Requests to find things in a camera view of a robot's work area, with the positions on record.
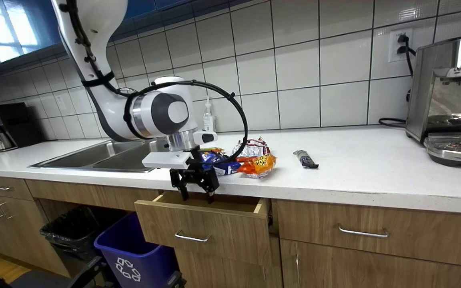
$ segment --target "kitchen counter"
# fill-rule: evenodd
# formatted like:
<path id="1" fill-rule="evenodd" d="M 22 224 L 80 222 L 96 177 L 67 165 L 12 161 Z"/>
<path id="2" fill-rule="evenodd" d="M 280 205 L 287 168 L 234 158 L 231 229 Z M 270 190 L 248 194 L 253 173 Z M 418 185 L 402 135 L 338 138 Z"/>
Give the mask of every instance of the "kitchen counter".
<path id="1" fill-rule="evenodd" d="M 278 157 L 275 169 L 257 180 L 242 174 L 220 177 L 219 194 L 338 204 L 461 212 L 461 168 L 433 162 L 403 129 L 364 126 L 258 131 Z M 230 151 L 242 133 L 224 133 L 217 142 Z M 0 153 L 0 177 L 172 190 L 168 169 L 119 173 L 29 165 L 70 153 L 102 139 L 44 142 Z M 302 168 L 293 151 L 307 150 L 319 169 Z M 194 192 L 203 190 L 188 185 Z"/>

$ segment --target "hand soap bottle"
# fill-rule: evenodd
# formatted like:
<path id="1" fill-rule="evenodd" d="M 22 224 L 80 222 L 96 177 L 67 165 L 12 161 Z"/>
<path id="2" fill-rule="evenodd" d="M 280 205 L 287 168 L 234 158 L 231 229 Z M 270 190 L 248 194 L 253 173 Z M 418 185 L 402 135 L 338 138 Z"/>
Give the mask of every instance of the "hand soap bottle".
<path id="1" fill-rule="evenodd" d="M 214 131 L 214 116 L 211 115 L 211 103 L 209 102 L 209 96 L 207 97 L 207 102 L 205 103 L 203 122 L 203 129 L 205 131 Z"/>

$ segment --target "open drawer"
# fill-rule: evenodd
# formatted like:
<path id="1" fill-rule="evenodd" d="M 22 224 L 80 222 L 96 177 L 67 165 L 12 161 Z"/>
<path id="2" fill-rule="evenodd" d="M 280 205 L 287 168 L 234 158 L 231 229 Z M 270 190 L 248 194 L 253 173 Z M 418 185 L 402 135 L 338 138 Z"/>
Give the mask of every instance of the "open drawer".
<path id="1" fill-rule="evenodd" d="M 271 265 L 269 199 L 215 195 L 208 204 L 202 193 L 183 201 L 168 191 L 153 201 L 136 201 L 135 208 L 148 242 Z"/>

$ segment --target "espresso machine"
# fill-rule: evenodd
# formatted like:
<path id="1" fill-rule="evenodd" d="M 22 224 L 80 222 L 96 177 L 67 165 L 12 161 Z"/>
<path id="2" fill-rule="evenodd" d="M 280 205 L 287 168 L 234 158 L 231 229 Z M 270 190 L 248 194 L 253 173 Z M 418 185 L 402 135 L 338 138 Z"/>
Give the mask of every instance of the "espresso machine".
<path id="1" fill-rule="evenodd" d="M 461 164 L 461 38 L 417 50 L 406 133 L 435 162 Z"/>

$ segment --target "stainless steel sink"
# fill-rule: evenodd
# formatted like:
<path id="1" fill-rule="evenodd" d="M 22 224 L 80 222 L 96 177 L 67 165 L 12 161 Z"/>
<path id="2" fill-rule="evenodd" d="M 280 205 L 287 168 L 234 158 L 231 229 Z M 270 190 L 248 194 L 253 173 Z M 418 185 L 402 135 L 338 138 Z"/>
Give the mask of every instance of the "stainless steel sink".
<path id="1" fill-rule="evenodd" d="M 149 172 L 141 161 L 151 152 L 168 151 L 166 140 L 107 141 L 72 153 L 46 160 L 30 167 L 63 168 L 113 172 Z"/>

